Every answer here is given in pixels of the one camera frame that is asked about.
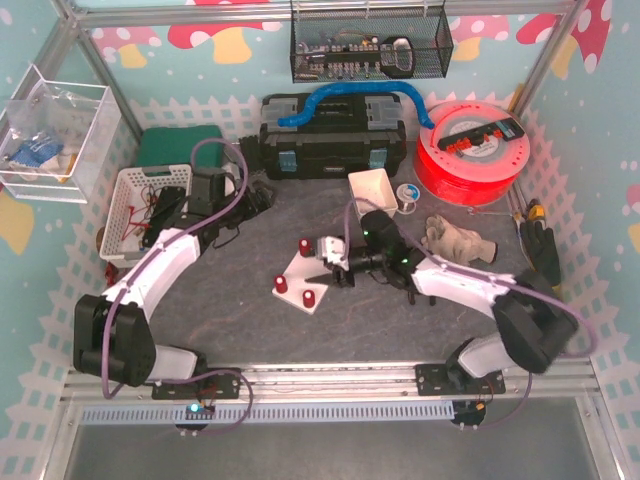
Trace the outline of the clear acrylic wall box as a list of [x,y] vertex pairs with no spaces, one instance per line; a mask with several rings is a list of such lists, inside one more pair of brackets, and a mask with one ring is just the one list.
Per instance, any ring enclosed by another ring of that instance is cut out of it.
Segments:
[[18,200],[85,204],[119,127],[111,88],[47,80],[6,102],[1,186]]

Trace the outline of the black plastic toolbox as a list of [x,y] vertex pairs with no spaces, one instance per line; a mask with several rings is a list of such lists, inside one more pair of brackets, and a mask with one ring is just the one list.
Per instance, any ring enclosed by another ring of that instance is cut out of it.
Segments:
[[407,155],[398,95],[331,96],[319,103],[308,123],[278,125],[279,119],[298,114],[307,98],[273,94],[262,101],[258,140],[269,179],[340,179],[378,168],[390,177],[397,174]]

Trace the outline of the white perforated basket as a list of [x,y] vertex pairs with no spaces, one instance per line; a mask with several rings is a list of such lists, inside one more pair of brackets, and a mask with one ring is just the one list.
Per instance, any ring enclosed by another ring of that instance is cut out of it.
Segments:
[[104,228],[99,255],[118,268],[129,268],[147,248],[144,234],[151,229],[151,217],[164,187],[191,190],[192,168],[188,164],[131,167],[117,176]]

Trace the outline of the red spring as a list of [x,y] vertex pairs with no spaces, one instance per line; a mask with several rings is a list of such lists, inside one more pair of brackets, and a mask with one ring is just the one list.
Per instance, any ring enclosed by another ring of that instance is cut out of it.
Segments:
[[284,275],[277,275],[274,278],[274,288],[278,294],[284,294],[288,291],[288,284]]
[[314,255],[313,245],[309,239],[302,238],[299,240],[299,253],[304,258]]
[[313,308],[316,304],[315,292],[310,289],[305,290],[302,294],[302,302],[306,309]]

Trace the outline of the orange black pliers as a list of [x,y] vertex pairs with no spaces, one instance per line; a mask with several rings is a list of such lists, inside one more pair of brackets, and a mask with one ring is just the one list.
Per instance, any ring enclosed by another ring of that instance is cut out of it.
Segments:
[[407,299],[408,302],[411,306],[414,306],[416,304],[416,300],[417,298],[419,298],[420,302],[424,303],[427,299],[428,304],[430,306],[435,306],[436,305],[436,297],[435,296],[425,296],[423,294],[420,294],[417,291],[414,290],[408,290],[407,291]]

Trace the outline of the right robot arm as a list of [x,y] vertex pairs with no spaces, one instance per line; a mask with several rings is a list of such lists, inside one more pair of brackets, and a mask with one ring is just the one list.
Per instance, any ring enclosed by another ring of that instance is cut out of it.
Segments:
[[359,247],[351,246],[348,235],[315,240],[309,253],[328,271],[313,282],[354,286],[355,274],[378,271],[409,297],[442,298],[495,321],[496,333],[466,340],[445,362],[443,375],[456,391],[511,366],[543,374],[578,331],[576,315],[534,271],[495,275],[457,265],[407,240],[381,210],[365,214],[360,226],[364,243]]

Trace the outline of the black terminal strip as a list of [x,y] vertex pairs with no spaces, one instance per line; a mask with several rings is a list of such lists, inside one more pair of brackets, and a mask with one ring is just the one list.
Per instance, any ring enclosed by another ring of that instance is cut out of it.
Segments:
[[456,153],[481,146],[491,138],[510,142],[522,138],[524,134],[521,125],[509,117],[441,138],[437,146],[441,151]]

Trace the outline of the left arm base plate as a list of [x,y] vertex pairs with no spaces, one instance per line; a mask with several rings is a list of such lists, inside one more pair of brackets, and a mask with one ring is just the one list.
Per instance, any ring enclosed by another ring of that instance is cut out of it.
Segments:
[[152,386],[153,400],[236,400],[240,395],[242,381],[240,368],[216,369],[216,374],[184,384]]

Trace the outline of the white spring box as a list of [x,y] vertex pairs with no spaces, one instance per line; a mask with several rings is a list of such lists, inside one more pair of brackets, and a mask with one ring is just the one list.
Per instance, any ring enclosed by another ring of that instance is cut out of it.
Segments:
[[395,215],[398,203],[384,168],[353,172],[347,178],[359,219],[375,209],[384,211],[390,218]]

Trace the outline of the green plastic case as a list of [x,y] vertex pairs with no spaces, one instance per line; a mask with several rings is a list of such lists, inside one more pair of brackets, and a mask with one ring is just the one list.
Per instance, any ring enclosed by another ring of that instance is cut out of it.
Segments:
[[191,164],[191,153],[196,144],[221,137],[221,131],[215,125],[149,128],[141,137],[134,166]]

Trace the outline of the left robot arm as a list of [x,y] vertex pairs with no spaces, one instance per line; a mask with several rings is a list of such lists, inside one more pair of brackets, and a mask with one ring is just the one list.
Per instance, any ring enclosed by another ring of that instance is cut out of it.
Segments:
[[197,173],[191,188],[165,186],[150,198],[147,234],[155,242],[117,283],[82,296],[75,307],[73,366],[105,384],[187,383],[203,372],[202,354],[155,343],[151,317],[178,277],[218,247],[220,231],[238,231],[271,208],[275,191],[261,180],[236,184],[220,171]]

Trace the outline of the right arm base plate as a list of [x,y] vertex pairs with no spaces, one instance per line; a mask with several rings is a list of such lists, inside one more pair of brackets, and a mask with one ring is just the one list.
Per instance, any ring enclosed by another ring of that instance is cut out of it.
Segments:
[[491,396],[506,392],[501,371],[490,372],[484,377],[475,378],[457,365],[422,363],[414,366],[414,373],[419,396]]

